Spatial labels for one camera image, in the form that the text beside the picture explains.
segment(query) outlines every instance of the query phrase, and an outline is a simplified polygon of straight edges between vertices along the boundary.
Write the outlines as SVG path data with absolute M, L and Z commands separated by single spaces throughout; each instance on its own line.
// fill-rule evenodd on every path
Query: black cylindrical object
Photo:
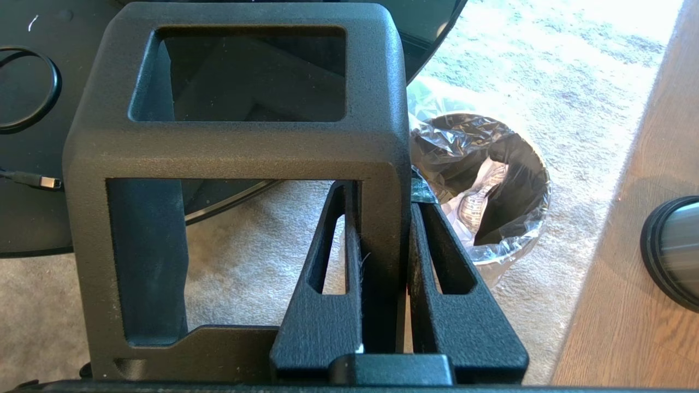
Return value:
M 641 255 L 663 292 L 699 312 L 699 196 L 665 202 L 651 213 L 641 233 Z

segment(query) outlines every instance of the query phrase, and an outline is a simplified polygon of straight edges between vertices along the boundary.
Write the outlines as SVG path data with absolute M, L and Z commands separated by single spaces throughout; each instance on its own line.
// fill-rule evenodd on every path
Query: usb cable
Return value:
M 40 188 L 42 190 L 60 190 L 63 187 L 61 179 L 49 178 L 47 176 L 37 175 L 36 173 L 27 173 L 20 171 L 7 171 L 0 168 L 0 178 L 12 180 L 15 183 L 28 185 L 30 187 Z

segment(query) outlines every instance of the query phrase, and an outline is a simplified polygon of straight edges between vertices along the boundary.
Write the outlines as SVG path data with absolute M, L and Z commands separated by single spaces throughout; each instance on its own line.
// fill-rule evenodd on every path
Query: black plastic stand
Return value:
M 520 383 L 527 352 L 437 204 L 412 205 L 410 270 L 415 352 L 447 355 L 458 383 Z
M 337 122 L 177 122 L 170 36 L 342 36 Z M 374 4 L 133 3 L 110 23 L 64 153 L 96 380 L 320 380 L 336 358 L 403 347 L 410 161 L 401 40 Z M 343 179 L 276 327 L 187 334 L 179 179 Z M 348 291 L 322 295 L 345 214 Z M 359 261 L 361 281 L 359 280 Z

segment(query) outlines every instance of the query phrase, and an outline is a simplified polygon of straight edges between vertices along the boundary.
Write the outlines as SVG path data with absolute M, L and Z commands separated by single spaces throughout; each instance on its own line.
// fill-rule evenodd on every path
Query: beige carpet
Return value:
M 547 160 L 547 233 L 494 294 L 549 382 L 680 6 L 469 1 L 424 69 L 499 102 Z M 281 321 L 328 183 L 287 182 L 190 227 L 190 328 Z M 71 255 L 0 261 L 0 391 L 88 361 Z

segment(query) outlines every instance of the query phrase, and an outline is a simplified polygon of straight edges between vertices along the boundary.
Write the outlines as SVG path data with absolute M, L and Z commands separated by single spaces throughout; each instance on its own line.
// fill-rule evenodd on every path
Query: trash can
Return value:
M 493 287 L 541 236 L 551 196 L 548 171 L 537 149 L 506 124 L 465 111 L 440 113 L 459 98 L 437 97 L 444 89 L 417 83 L 428 98 L 415 102 L 419 97 L 409 89 L 409 107 L 419 108 L 410 114 L 412 163 Z

